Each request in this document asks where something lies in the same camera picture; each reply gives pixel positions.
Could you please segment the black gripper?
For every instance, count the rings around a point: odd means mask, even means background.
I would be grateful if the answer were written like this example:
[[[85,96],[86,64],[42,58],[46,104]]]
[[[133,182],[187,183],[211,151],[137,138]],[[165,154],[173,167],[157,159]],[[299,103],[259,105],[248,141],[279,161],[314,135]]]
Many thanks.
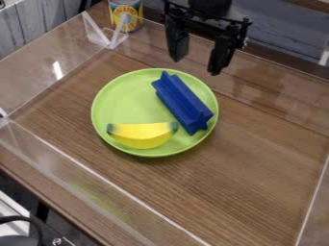
[[[165,0],[166,38],[169,54],[180,62],[189,53],[189,33],[204,32],[209,36],[228,32],[216,38],[208,71],[219,75],[229,65],[237,47],[248,42],[251,18],[232,6],[233,0]]]

